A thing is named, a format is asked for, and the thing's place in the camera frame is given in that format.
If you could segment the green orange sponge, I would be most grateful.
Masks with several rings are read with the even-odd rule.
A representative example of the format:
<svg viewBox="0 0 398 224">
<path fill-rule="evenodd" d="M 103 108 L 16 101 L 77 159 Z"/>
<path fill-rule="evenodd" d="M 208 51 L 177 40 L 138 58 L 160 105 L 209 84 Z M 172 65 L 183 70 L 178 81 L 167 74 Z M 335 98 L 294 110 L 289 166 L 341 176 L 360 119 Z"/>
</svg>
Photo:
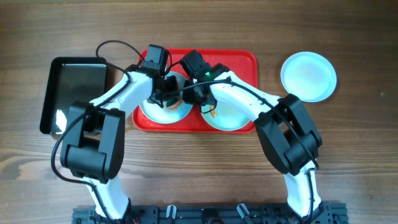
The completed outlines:
<svg viewBox="0 0 398 224">
<path fill-rule="evenodd" d="M 182 103 L 182 100 L 170 100 L 167 102 L 167 108 L 170 110 L 176 110 Z"/>
</svg>

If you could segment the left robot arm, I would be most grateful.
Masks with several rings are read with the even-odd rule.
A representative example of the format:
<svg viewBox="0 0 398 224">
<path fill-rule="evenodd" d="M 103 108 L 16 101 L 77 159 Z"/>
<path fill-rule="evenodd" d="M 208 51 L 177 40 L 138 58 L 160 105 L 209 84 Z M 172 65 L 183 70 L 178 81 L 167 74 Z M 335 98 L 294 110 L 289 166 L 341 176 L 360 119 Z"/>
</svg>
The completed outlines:
<svg viewBox="0 0 398 224">
<path fill-rule="evenodd" d="M 125 120 L 143 101 L 164 108 L 177 96 L 176 79 L 166 76 L 173 65 L 167 49 L 149 45 L 147 54 L 124 69 L 112 89 L 89 103 L 71 105 L 66 129 L 53 147 L 51 168 L 65 182 L 88 187 L 96 205 L 90 221 L 138 223 L 118 177 Z"/>
</svg>

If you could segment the white plate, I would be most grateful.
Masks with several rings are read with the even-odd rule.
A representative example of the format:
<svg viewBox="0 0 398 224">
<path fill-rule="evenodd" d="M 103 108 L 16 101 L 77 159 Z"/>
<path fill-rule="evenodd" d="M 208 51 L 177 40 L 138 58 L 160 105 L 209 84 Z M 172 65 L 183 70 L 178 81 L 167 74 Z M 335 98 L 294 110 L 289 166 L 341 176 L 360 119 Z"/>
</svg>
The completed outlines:
<svg viewBox="0 0 398 224">
<path fill-rule="evenodd" d="M 216 106 L 201 106 L 200 113 L 210 126 L 220 131 L 236 131 L 251 121 L 231 105 L 220 101 Z"/>
<path fill-rule="evenodd" d="M 184 82 L 187 80 L 187 78 L 177 72 L 169 72 L 166 76 L 171 76 L 171 75 L 175 75 L 177 77 L 178 90 L 182 89 Z M 147 118 L 149 118 L 151 121 L 160 124 L 176 123 L 177 121 L 180 121 L 181 119 L 186 117 L 186 115 L 189 114 L 189 112 L 193 108 L 193 105 L 185 103 L 184 101 L 176 110 L 170 110 L 166 107 L 160 108 L 155 104 L 148 103 L 147 100 L 143 101 L 139 106 L 141 111 L 144 113 L 144 115 Z"/>
<path fill-rule="evenodd" d="M 280 79 L 288 93 L 309 103 L 329 98 L 338 82 L 333 65 L 315 52 L 298 52 L 287 58 Z"/>
</svg>

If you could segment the white plate top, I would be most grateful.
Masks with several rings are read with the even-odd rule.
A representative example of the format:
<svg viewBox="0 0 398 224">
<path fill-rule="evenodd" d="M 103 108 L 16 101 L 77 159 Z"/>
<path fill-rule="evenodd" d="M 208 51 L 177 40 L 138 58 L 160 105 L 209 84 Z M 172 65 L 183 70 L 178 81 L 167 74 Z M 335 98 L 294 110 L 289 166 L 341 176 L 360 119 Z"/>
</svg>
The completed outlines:
<svg viewBox="0 0 398 224">
<path fill-rule="evenodd" d="M 280 79 L 288 93 L 309 103 L 329 98 L 338 82 L 333 65 L 315 52 L 298 52 L 287 58 Z"/>
</svg>

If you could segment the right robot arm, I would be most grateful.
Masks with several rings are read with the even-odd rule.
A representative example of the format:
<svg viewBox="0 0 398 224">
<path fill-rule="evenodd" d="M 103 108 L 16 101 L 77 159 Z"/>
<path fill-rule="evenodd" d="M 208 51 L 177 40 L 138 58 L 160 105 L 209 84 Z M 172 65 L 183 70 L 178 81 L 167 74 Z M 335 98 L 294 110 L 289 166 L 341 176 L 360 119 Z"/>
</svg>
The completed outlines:
<svg viewBox="0 0 398 224">
<path fill-rule="evenodd" d="M 301 100 L 293 94 L 281 98 L 265 93 L 227 66 L 211 66 L 196 50 L 183 56 L 180 64 L 189 76 L 183 88 L 188 102 L 226 103 L 254 123 L 268 161 L 284 175 L 288 206 L 302 221 L 311 223 L 322 202 L 314 176 L 322 138 Z"/>
</svg>

